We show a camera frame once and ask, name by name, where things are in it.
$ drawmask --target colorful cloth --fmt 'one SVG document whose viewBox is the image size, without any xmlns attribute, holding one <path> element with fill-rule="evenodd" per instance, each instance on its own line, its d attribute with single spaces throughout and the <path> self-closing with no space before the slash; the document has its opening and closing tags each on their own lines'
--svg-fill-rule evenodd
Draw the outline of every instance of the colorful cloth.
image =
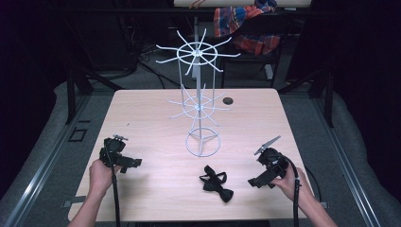
<svg viewBox="0 0 401 227">
<path fill-rule="evenodd" d="M 255 0 L 253 6 L 235 8 L 217 8 L 215 10 L 214 25 L 215 36 L 223 37 L 232 34 L 244 23 L 261 13 L 274 12 L 277 4 L 274 0 Z M 280 42 L 280 37 L 274 34 L 262 36 L 239 35 L 233 39 L 233 44 L 255 55 L 267 55 L 274 50 Z"/>
</svg>

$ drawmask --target black cable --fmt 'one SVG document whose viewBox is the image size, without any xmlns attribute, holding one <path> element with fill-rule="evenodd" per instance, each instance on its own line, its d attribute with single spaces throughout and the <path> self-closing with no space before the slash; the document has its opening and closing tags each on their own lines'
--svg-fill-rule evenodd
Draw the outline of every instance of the black cable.
<svg viewBox="0 0 401 227">
<path fill-rule="evenodd" d="M 292 161 L 284 155 L 272 154 L 269 157 L 277 157 L 277 158 L 284 158 L 287 162 L 291 164 L 292 170 L 294 171 L 295 177 L 295 185 L 294 185 L 294 200 L 293 200 L 293 216 L 294 216 L 294 226 L 299 226 L 299 219 L 298 219 L 298 199 L 300 194 L 300 177 L 298 175 L 297 166 L 295 166 Z"/>
<path fill-rule="evenodd" d="M 112 158 L 110 157 L 109 150 L 107 149 L 107 145 L 105 146 L 107 158 L 110 162 L 110 169 L 112 170 L 112 183 L 113 183 L 113 192 L 114 192 L 114 206 L 115 206 L 115 226 L 120 227 L 120 201 L 118 199 L 118 188 L 117 188 L 117 177 L 114 172 L 114 163 Z"/>
<path fill-rule="evenodd" d="M 309 168 L 307 168 L 305 166 L 306 172 L 309 173 L 309 175 L 313 178 L 313 181 L 315 182 L 316 187 L 318 188 L 318 193 L 319 193 L 319 202 L 322 202 L 322 192 L 321 192 L 321 188 L 319 187 L 318 181 L 316 180 L 315 175 L 313 175 L 312 171 L 309 170 Z"/>
<path fill-rule="evenodd" d="M 159 78 L 159 80 L 161 81 L 161 83 L 162 83 L 164 89 L 165 89 L 165 85 L 164 85 L 162 79 L 168 80 L 168 81 L 171 82 L 172 84 L 174 84 L 174 85 L 176 85 L 177 87 L 181 88 L 181 84 L 180 84 L 180 83 L 178 83 L 178 82 L 176 82 L 176 81 L 174 81 L 174 80 L 172 80 L 172 79 L 167 78 L 165 75 L 161 74 L 160 72 L 156 71 L 155 69 L 150 68 L 148 65 L 144 64 L 144 63 L 141 62 L 141 61 L 139 61 L 139 64 L 140 64 L 146 71 L 155 74 L 155 75 Z"/>
<path fill-rule="evenodd" d="M 148 46 L 144 46 L 142 48 L 142 53 L 139 55 L 139 57 L 142 59 L 142 61 L 149 62 L 150 61 L 150 55 L 157 50 L 156 45 L 154 44 L 149 44 Z"/>
<path fill-rule="evenodd" d="M 70 7 L 67 3 L 67 1 L 62 1 L 64 3 L 65 6 L 67 6 L 68 8 Z M 59 9 L 59 4 L 56 1 L 52 1 L 52 3 L 55 6 L 55 9 Z M 83 40 L 82 40 L 82 35 L 78 32 L 78 28 L 75 25 L 75 18 L 71 18 L 71 14 L 60 14 L 62 20 L 65 22 L 65 24 L 67 25 L 67 27 L 69 28 L 69 31 L 71 31 L 72 36 L 74 37 L 74 39 L 77 41 L 78 45 L 80 46 L 81 50 L 83 50 L 83 52 L 85 53 L 86 57 L 88 58 L 89 62 L 92 65 L 95 65 L 96 62 L 92 59 L 91 55 L 89 54 Z"/>
<path fill-rule="evenodd" d="M 122 78 L 126 78 L 127 76 L 131 75 L 133 72 L 135 72 L 136 69 L 127 69 L 124 70 L 124 72 L 122 72 L 121 74 L 117 74 L 117 75 L 112 75 L 112 76 L 104 76 L 104 75 L 99 75 L 102 76 L 103 78 L 107 79 L 107 80 L 114 80 L 114 79 L 122 79 Z"/>
</svg>

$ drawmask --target bow tie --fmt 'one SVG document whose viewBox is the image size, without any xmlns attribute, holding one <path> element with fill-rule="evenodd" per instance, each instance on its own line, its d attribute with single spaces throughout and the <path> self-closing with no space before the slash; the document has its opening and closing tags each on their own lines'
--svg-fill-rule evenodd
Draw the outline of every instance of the bow tie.
<svg viewBox="0 0 401 227">
<path fill-rule="evenodd" d="M 224 202 L 229 201 L 233 197 L 234 191 L 224 189 L 221 186 L 222 183 L 227 181 L 227 174 L 225 172 L 216 174 L 215 170 L 210 166 L 206 166 L 204 171 L 206 172 L 206 175 L 200 176 L 200 179 L 204 182 L 203 190 L 216 191 L 220 194 L 220 197 Z"/>
</svg>

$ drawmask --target cable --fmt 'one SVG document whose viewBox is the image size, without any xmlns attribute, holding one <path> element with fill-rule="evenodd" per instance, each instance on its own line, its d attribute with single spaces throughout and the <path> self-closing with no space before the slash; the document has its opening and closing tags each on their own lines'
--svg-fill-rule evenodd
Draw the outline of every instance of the cable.
<svg viewBox="0 0 401 227">
<path fill-rule="evenodd" d="M 110 162 L 110 169 L 112 170 L 112 182 L 113 182 L 113 192 L 114 192 L 114 206 L 115 206 L 115 226 L 120 227 L 120 201 L 118 199 L 118 188 L 117 188 L 117 177 L 114 172 L 114 163 L 112 158 L 110 157 L 108 146 L 105 146 L 107 158 Z"/>
<path fill-rule="evenodd" d="M 179 84 L 178 82 L 176 82 L 176 81 L 174 81 L 174 80 L 172 80 L 172 79 L 167 78 L 165 75 L 161 74 L 160 72 L 158 72 L 158 71 L 155 70 L 155 69 L 150 68 L 148 65 L 144 64 L 144 63 L 141 62 L 141 61 L 139 61 L 139 64 L 140 64 L 140 65 L 142 66 L 142 68 L 144 68 L 146 71 L 155 74 L 155 75 L 159 78 L 159 80 L 160 80 L 160 82 L 162 83 L 164 89 L 165 89 L 166 87 L 165 87 L 165 84 L 163 83 L 162 79 L 166 79 L 166 80 L 168 80 L 169 82 L 171 82 L 172 84 L 174 84 L 174 85 L 176 85 L 177 87 L 181 88 L 181 84 Z"/>
<path fill-rule="evenodd" d="M 318 181 L 315 178 L 315 175 L 313 175 L 312 171 L 309 170 L 309 168 L 307 168 L 305 166 L 306 172 L 309 173 L 309 175 L 313 178 L 313 181 L 315 181 L 315 185 L 318 188 L 318 193 L 319 193 L 319 202 L 322 202 L 322 192 L 321 192 L 321 188 L 319 187 Z"/>
<path fill-rule="evenodd" d="M 113 75 L 113 76 L 103 76 L 101 75 L 103 78 L 108 79 L 108 80 L 113 80 L 113 79 L 122 79 L 122 78 L 126 78 L 127 76 L 131 75 L 132 73 L 135 72 L 136 69 L 127 69 L 124 72 L 122 72 L 121 74 L 118 75 Z"/>
<path fill-rule="evenodd" d="M 53 5 L 54 5 L 56 8 L 59 7 L 59 4 L 58 4 L 57 1 L 54 1 L 54 0 L 53 0 L 52 3 L 53 3 Z M 68 8 L 70 7 L 69 4 L 67 3 L 67 1 L 63 0 L 62 3 L 63 3 L 65 6 L 67 6 Z M 69 31 L 71 31 L 70 34 L 72 34 L 72 38 L 74 38 L 74 39 L 77 41 L 78 46 L 81 48 L 81 50 L 83 51 L 83 53 L 84 53 L 85 56 L 87 57 L 87 60 L 88 60 L 89 63 L 91 64 L 91 67 L 94 67 L 94 70 L 102 71 L 102 67 L 99 66 L 100 63 L 99 63 L 99 62 L 96 62 L 96 61 L 92 58 L 91 54 L 90 54 L 89 51 L 88 51 L 88 48 L 87 48 L 86 44 L 85 44 L 84 41 L 83 41 L 82 34 L 81 34 L 81 32 L 79 32 L 79 29 L 78 29 L 78 27 L 77 27 L 77 25 L 76 25 L 76 23 L 77 23 L 77 18 L 76 18 L 76 17 L 72 17 L 72 16 L 69 15 L 69 14 L 67 14 L 67 16 L 64 15 L 64 14 L 62 14 L 62 15 L 61 15 L 61 18 L 62 18 L 62 20 L 65 22 L 65 24 L 67 25 L 67 27 L 69 28 Z M 133 51 L 134 47 L 131 46 L 131 45 L 128 45 L 128 43 L 127 43 L 127 37 L 125 37 L 125 38 L 126 38 L 126 39 L 125 39 L 126 49 L 127 49 L 128 52 L 130 52 L 131 58 L 132 58 L 132 55 L 133 55 L 133 53 L 134 53 L 134 51 Z M 73 61 L 73 58 L 72 58 L 71 56 L 69 56 L 69 57 L 70 57 L 70 60 L 69 60 L 70 62 L 69 62 L 69 63 L 75 64 L 76 62 Z M 133 68 L 130 68 L 129 70 L 133 72 L 133 71 L 135 71 L 135 69 L 136 69 L 136 66 L 134 66 Z"/>
<path fill-rule="evenodd" d="M 188 17 L 185 17 L 185 19 L 186 19 L 186 22 L 188 23 L 189 27 L 190 27 L 191 30 L 192 30 L 192 34 L 195 34 L 194 27 L 192 27 L 192 24 L 189 22 Z"/>
<path fill-rule="evenodd" d="M 268 157 L 277 157 L 277 158 L 284 158 L 286 159 L 287 162 L 289 162 L 292 166 L 292 170 L 294 171 L 294 177 L 295 177 L 295 185 L 294 185 L 294 200 L 293 200 L 293 216 L 294 216 L 294 226 L 298 227 L 299 226 L 299 220 L 298 220 L 298 199 L 299 199 L 299 193 L 300 193 L 300 177 L 298 175 L 298 169 L 297 166 L 295 166 L 292 161 L 284 155 L 277 155 L 277 154 L 272 154 L 269 155 Z"/>
</svg>

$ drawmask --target white wire rack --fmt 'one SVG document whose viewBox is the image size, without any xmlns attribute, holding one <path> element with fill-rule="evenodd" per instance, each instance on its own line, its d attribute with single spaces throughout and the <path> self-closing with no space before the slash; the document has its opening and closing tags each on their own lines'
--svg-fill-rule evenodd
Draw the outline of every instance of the white wire rack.
<svg viewBox="0 0 401 227">
<path fill-rule="evenodd" d="M 211 122 L 213 122 L 215 126 L 218 126 L 218 123 L 212 118 L 213 112 L 216 110 L 219 111 L 230 110 L 225 108 L 217 108 L 215 106 L 215 100 L 224 95 L 223 93 L 219 96 L 215 96 L 216 71 L 222 72 L 222 70 L 216 67 L 216 59 L 218 57 L 234 58 L 239 56 L 239 54 L 237 55 L 219 54 L 217 51 L 217 47 L 228 43 L 231 38 L 216 45 L 205 43 L 203 40 L 206 34 L 206 29 L 203 32 L 200 42 L 195 41 L 189 43 L 183 38 L 183 36 L 180 34 L 179 31 L 177 31 L 177 33 L 180 36 L 180 38 L 184 41 L 184 44 L 181 47 L 179 48 L 162 47 L 157 45 L 157 47 L 160 49 L 175 50 L 177 53 L 177 57 L 175 58 L 165 61 L 156 61 L 158 63 L 178 61 L 178 67 L 180 72 L 180 84 L 182 90 L 182 102 L 175 102 L 171 100 L 168 100 L 168 102 L 182 105 L 183 111 L 177 115 L 171 116 L 170 118 L 175 118 L 180 115 L 187 115 L 188 117 L 193 119 L 191 129 L 189 130 L 185 139 L 185 146 L 189 150 L 189 152 L 198 157 L 208 157 L 215 154 L 219 150 L 221 145 L 221 140 L 220 136 L 218 135 L 218 132 L 214 131 L 211 128 L 204 127 L 202 125 L 202 120 L 209 119 Z M 181 63 L 189 65 L 185 73 L 186 76 L 190 73 L 191 69 L 195 71 L 198 70 L 199 67 L 204 65 L 209 65 L 214 69 L 212 97 L 206 97 L 204 95 L 205 84 L 201 89 L 201 73 L 198 73 L 196 75 L 196 81 L 197 81 L 196 95 L 191 96 L 185 90 L 185 87 L 183 86 L 183 73 L 182 73 Z M 208 150 L 204 150 L 204 145 L 206 143 L 208 143 Z"/>
</svg>

